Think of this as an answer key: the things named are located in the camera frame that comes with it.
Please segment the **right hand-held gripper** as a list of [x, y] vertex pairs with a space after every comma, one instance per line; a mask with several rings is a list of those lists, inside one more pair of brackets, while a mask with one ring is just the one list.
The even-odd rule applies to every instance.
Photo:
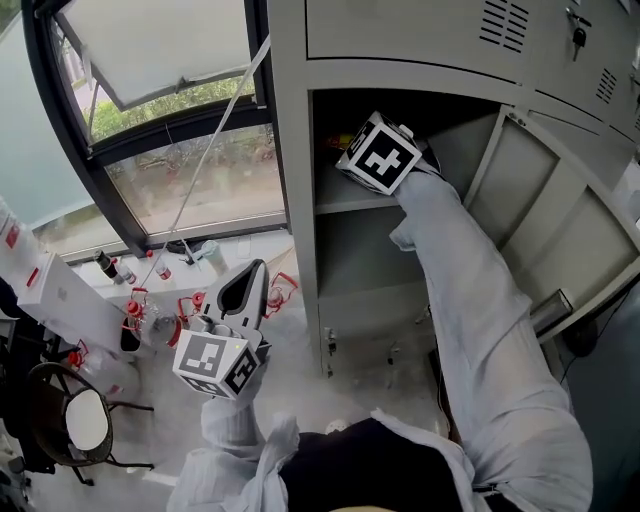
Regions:
[[420, 171], [441, 174], [441, 166], [426, 140], [416, 140], [404, 124], [396, 124], [374, 111], [361, 127], [335, 167], [363, 187], [392, 195], [407, 175]]

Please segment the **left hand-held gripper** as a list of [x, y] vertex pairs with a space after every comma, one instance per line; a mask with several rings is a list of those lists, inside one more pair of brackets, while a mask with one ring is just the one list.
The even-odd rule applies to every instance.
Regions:
[[[256, 259], [223, 274], [217, 281], [216, 307], [221, 319], [256, 321], [267, 309], [269, 272]], [[173, 373], [194, 391], [237, 400], [269, 355], [271, 344], [260, 331], [233, 328], [197, 317], [198, 330], [183, 330], [177, 342]]]

